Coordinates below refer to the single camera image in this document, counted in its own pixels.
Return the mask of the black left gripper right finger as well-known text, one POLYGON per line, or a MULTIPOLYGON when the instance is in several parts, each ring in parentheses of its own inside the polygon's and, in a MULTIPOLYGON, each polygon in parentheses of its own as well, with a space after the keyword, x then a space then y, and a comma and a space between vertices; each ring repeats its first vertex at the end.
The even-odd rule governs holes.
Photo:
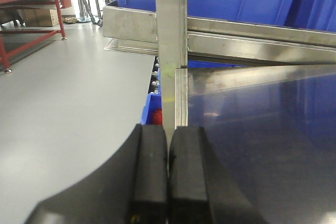
POLYGON ((169 170, 169 223, 266 223, 222 166, 202 127, 175 130, 169 170))

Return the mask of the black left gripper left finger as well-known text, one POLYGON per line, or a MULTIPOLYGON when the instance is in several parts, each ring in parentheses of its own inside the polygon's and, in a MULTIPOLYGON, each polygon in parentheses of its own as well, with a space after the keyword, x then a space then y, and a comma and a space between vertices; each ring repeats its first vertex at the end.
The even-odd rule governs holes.
POLYGON ((166 223, 167 142, 162 126, 137 124, 99 168, 39 202, 26 223, 166 223))

